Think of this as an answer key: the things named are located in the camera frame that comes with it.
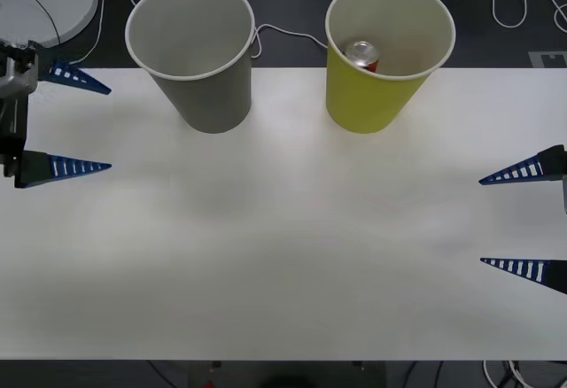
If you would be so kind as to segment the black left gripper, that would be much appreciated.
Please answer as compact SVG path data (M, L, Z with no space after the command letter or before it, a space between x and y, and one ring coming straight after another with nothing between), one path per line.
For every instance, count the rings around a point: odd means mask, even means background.
M54 62L38 75L39 81L83 89L103 95L112 90L80 68ZM39 151L23 151L27 140L27 97L1 99L1 165L4 177L15 177L14 187L27 189L49 182L93 175L112 167L109 163L73 159Z

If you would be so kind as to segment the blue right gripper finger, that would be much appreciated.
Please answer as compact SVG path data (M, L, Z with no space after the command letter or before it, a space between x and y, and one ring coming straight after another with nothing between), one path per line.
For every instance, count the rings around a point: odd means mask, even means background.
M485 178L480 185L519 182L560 181L566 176L566 150L562 144L554 145L536 155L505 167Z
M566 261L536 259L479 259L482 263L497 268L511 275L548 287L551 290L566 293Z

